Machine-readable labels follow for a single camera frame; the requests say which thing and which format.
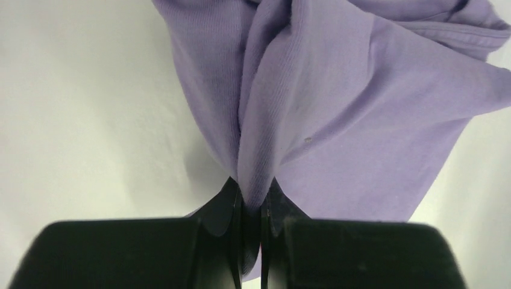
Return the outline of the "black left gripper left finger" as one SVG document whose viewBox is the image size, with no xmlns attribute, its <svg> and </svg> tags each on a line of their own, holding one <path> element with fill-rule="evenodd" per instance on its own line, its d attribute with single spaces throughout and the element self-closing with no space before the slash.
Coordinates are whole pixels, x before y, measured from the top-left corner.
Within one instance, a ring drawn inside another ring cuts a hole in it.
<svg viewBox="0 0 511 289">
<path fill-rule="evenodd" d="M 10 288 L 240 288 L 240 213 L 229 179 L 187 217 L 55 222 Z"/>
</svg>

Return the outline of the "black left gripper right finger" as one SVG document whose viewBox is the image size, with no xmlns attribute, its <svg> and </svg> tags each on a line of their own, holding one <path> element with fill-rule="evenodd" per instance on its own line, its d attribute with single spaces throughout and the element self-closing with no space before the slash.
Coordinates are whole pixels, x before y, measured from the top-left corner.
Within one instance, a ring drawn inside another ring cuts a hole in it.
<svg viewBox="0 0 511 289">
<path fill-rule="evenodd" d="M 434 227 L 310 218 L 271 184 L 261 208 L 263 288 L 465 288 Z"/>
</svg>

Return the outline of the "lavender t-shirt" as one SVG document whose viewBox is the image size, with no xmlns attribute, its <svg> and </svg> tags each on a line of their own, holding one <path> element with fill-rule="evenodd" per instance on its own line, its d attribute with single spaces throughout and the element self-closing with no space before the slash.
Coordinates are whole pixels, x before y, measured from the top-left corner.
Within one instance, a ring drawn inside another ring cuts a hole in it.
<svg viewBox="0 0 511 289">
<path fill-rule="evenodd" d="M 155 1 L 213 158 L 250 212 L 408 220 L 475 116 L 510 106 L 489 1 Z"/>
</svg>

